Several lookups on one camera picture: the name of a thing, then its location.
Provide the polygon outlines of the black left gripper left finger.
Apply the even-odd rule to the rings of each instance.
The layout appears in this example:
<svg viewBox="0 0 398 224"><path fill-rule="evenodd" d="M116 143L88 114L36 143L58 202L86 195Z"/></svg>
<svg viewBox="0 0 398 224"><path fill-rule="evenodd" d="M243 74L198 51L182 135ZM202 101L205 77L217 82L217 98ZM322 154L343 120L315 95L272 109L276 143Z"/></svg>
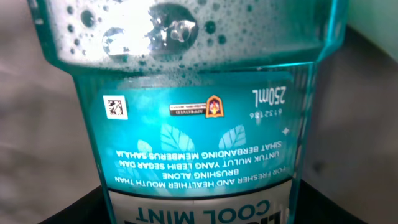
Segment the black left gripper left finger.
<svg viewBox="0 0 398 224"><path fill-rule="evenodd" d="M39 224L111 224L101 186Z"/></svg>

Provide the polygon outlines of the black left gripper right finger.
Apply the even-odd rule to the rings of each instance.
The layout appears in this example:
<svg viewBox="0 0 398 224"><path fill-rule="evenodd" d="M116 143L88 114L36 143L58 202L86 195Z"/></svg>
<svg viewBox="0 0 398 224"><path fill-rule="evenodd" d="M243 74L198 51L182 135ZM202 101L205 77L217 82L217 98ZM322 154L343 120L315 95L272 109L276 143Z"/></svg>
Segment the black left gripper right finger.
<svg viewBox="0 0 398 224"><path fill-rule="evenodd" d="M302 180L294 224L366 224L366 222L347 212Z"/></svg>

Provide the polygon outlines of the teal mouthwash bottle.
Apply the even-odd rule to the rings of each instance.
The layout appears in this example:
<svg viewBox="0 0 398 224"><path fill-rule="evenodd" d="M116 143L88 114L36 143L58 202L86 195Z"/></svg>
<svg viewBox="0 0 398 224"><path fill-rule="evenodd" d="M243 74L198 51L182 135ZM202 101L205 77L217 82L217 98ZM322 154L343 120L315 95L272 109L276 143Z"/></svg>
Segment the teal mouthwash bottle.
<svg viewBox="0 0 398 224"><path fill-rule="evenodd" d="M293 223L345 0L35 0L111 223Z"/></svg>

